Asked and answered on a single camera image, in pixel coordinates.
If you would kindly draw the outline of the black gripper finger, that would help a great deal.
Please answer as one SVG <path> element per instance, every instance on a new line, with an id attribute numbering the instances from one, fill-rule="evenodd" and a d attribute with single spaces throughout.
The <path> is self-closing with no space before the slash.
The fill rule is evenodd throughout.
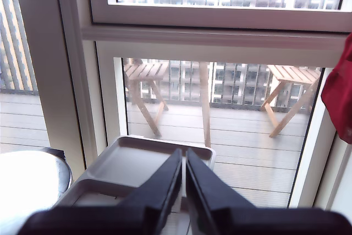
<path id="1" fill-rule="evenodd" d="M 193 234 L 249 234 L 255 206 L 226 185 L 189 149 L 186 196 Z"/>
<path id="2" fill-rule="evenodd" d="M 117 234 L 160 234 L 182 183 L 182 151 L 176 149 L 159 169 L 118 204 Z"/>

